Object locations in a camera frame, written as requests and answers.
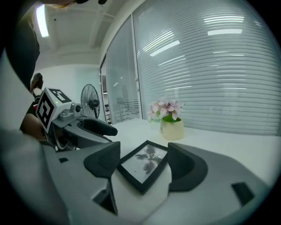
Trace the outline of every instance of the photo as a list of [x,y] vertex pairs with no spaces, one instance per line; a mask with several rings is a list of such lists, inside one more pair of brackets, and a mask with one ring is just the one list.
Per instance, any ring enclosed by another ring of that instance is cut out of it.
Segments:
[[151,175],[159,163],[167,154],[167,151],[146,145],[142,150],[138,151],[134,156],[129,158],[121,165],[140,183]]

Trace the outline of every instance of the white pot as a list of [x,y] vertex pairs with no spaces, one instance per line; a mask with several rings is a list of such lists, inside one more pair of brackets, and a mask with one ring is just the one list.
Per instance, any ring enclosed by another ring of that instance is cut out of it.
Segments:
[[179,140],[184,138],[184,123],[178,121],[169,123],[161,120],[160,122],[160,134],[167,140]]

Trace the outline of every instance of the black picture frame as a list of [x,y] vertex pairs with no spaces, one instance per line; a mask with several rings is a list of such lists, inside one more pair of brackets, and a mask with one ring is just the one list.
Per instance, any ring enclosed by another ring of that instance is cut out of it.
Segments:
[[[123,166],[122,164],[126,162],[128,159],[133,157],[136,153],[138,153],[140,150],[142,150],[145,146],[152,145],[158,149],[167,151],[164,158],[161,160],[161,162],[158,164],[158,166],[154,169],[154,171],[150,174],[150,176],[143,182],[140,183],[134,176],[132,176]],[[162,145],[155,144],[150,141],[145,141],[140,146],[138,146],[135,150],[131,151],[129,154],[124,156],[121,160],[119,165],[117,166],[118,171],[123,175],[123,177],[142,195],[144,195],[150,187],[154,184],[154,182],[157,180],[157,178],[160,176],[160,174],[165,169],[166,165],[168,163],[168,148]]]

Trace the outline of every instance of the horizontal blinds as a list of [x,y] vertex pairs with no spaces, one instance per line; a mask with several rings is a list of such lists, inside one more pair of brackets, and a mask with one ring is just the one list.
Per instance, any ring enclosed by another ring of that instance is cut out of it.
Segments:
[[186,127],[277,134],[281,61],[242,2],[147,0],[133,19],[143,112],[167,95]]
[[111,42],[106,63],[112,123],[139,118],[131,17],[125,21]]

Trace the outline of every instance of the table surface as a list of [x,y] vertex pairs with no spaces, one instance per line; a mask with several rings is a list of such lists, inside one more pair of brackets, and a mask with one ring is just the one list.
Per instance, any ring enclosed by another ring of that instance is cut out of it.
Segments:
[[[115,124],[118,134],[107,136],[113,142],[121,142],[121,158],[146,140],[168,146],[168,142],[191,145],[236,159],[269,186],[273,186],[280,172],[281,137],[230,134],[185,127],[185,137],[177,141],[164,139],[160,124],[133,119]],[[147,218],[168,196],[171,169],[167,165],[156,182],[141,195],[116,170],[112,175],[112,187],[118,215],[133,222]]]

